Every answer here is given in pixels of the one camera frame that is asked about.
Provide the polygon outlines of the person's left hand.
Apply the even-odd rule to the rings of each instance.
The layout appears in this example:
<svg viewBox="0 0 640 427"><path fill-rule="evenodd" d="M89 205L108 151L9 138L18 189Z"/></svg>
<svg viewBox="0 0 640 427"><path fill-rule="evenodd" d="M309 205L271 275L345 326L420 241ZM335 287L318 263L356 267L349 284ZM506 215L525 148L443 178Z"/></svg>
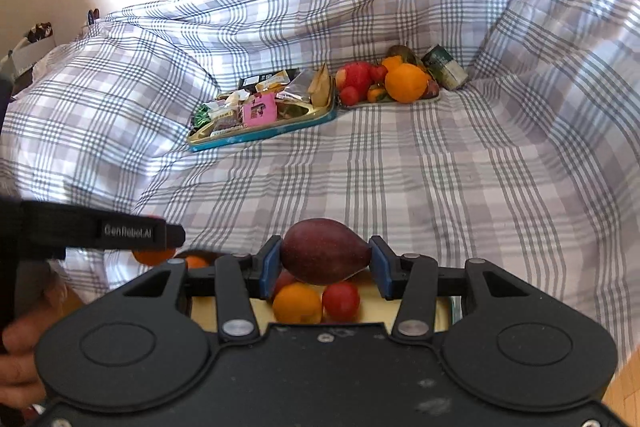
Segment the person's left hand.
<svg viewBox="0 0 640 427"><path fill-rule="evenodd" d="M1 404L21 410L44 399L38 376L35 347L47 329L63 316L68 290L54 281L27 313L2 332L6 354L1 355Z"/></svg>

